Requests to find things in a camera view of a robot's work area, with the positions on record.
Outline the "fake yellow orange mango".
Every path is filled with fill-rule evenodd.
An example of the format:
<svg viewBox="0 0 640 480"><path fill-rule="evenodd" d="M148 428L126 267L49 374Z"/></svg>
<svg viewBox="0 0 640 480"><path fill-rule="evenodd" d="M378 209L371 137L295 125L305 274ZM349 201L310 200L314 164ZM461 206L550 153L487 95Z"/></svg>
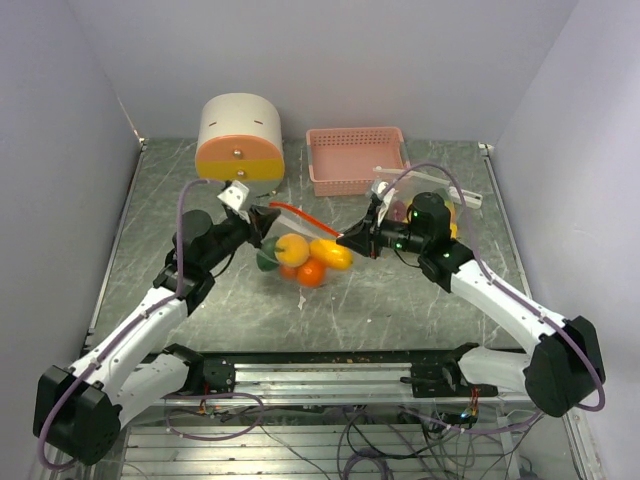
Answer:
<svg viewBox="0 0 640 480"><path fill-rule="evenodd" d="M346 271L353 264L353 256L349 249L338 245L335 240L314 239L310 245L310 254L326 267Z"/></svg>

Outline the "fake yellow peach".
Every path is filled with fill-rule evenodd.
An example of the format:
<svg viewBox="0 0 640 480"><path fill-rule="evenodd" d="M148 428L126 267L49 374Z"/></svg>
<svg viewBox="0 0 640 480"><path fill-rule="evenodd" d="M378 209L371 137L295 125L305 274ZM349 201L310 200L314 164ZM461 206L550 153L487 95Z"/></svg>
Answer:
<svg viewBox="0 0 640 480"><path fill-rule="evenodd" d="M278 239L276 258L281 265L299 267L308 260L309 256L309 243L305 237L296 233L288 233Z"/></svg>

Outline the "clear red-zip bag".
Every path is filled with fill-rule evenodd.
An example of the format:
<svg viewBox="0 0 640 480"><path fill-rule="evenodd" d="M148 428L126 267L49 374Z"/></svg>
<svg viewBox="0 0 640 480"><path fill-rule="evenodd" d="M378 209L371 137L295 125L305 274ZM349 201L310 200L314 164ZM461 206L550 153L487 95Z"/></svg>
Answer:
<svg viewBox="0 0 640 480"><path fill-rule="evenodd" d="M280 215L256 252L259 271L315 289L353 267L353 254L337 244L332 227L288 203L271 201L269 207Z"/></svg>

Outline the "clear white-slider zip bag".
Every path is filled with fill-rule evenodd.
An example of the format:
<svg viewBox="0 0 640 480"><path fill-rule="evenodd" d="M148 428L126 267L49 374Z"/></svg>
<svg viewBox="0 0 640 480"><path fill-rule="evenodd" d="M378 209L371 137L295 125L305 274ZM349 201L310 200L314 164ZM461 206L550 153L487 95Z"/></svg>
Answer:
<svg viewBox="0 0 640 480"><path fill-rule="evenodd" d="M426 224L429 217L434 217L436 224L442 228L445 219L450 222L450 213L444 204L446 199L451 200L448 190L450 186L453 186L450 181L412 171L392 187L396 192L391 205L396 200L407 205L407 224ZM387 220L392 220L390 207L385 215Z"/></svg>

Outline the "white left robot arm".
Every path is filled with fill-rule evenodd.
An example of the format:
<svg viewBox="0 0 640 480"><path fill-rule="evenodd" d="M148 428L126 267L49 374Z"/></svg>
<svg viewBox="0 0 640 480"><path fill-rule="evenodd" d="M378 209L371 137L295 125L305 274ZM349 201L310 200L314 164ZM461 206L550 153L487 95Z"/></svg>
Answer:
<svg viewBox="0 0 640 480"><path fill-rule="evenodd" d="M44 467L57 467L46 457L47 445L72 462L93 465L154 402L173 394L192 397L202 389L200 354L174 345L152 362L144 360L206 299L215 284L212 269L245 243L260 247L280 215L262 206L225 213L216 224L203 210L180 210L174 248L140 304L82 358L65 368L52 366L40 377L33 433Z"/></svg>

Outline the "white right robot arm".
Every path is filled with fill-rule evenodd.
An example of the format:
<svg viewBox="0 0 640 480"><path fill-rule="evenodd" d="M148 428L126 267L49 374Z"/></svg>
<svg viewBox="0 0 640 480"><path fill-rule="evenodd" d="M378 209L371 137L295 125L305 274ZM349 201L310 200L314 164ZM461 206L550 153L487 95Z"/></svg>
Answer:
<svg viewBox="0 0 640 480"><path fill-rule="evenodd" d="M383 206L373 197L365 216L338 237L338 244L372 259L383 249L416 255L429 281L474 305L522 349L514 353L473 343L459 347L440 373L448 393L463 395L476 385L525 393L552 417L573 408L603 409L605 371L589 320L567 319L539 305L477 260L452 237L451 211L440 195L417 194L404 221L382 217ZM588 407L584 401L592 393L598 402Z"/></svg>

